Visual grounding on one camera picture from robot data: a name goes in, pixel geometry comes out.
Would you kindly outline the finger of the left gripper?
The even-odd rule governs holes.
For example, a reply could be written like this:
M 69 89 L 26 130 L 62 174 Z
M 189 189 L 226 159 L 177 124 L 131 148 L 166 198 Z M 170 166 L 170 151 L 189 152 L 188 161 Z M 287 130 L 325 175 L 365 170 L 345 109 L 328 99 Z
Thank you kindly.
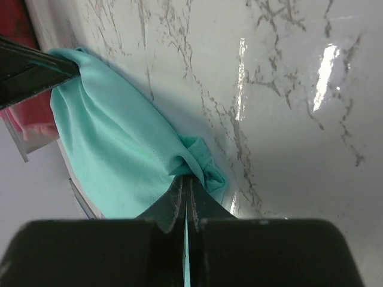
M 1 109 L 80 75 L 78 65 L 1 36 Z

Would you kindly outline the teal t shirt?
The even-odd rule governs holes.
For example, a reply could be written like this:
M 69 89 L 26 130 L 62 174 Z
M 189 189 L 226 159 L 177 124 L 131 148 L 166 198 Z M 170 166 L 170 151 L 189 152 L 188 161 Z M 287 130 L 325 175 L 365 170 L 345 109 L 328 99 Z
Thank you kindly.
M 195 177 L 219 204 L 227 178 L 201 137 L 178 134 L 132 84 L 86 50 L 54 49 L 50 55 L 75 62 L 80 71 L 53 89 L 51 108 L 72 169 L 103 219 L 136 218 L 177 176 Z

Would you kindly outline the grey plastic bin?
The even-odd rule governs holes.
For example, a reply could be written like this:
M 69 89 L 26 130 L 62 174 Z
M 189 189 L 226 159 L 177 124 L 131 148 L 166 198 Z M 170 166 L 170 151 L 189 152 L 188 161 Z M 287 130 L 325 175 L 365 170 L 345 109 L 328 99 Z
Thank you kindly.
M 24 161 L 28 161 L 28 154 L 55 141 L 57 138 L 49 138 L 44 135 L 37 135 L 36 133 L 31 134 L 31 138 L 28 141 L 23 140 L 22 132 L 18 132 L 16 125 L 10 120 L 10 117 L 6 113 L 6 108 L 1 109 L 1 119 L 4 121 L 17 149 L 19 150 Z

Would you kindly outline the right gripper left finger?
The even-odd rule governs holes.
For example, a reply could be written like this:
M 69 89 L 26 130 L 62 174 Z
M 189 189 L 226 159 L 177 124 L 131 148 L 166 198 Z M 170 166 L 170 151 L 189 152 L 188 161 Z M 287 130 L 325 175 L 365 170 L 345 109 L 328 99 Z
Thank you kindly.
M 1 285 L 183 286 L 185 212 L 177 176 L 134 219 L 29 222 L 1 260 Z

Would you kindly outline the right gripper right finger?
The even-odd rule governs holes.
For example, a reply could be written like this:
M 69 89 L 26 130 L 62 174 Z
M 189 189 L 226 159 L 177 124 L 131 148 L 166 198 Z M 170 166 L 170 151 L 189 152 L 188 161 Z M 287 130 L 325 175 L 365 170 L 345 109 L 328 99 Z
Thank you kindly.
M 184 178 L 191 286 L 362 286 L 342 233 L 320 219 L 238 219 Z

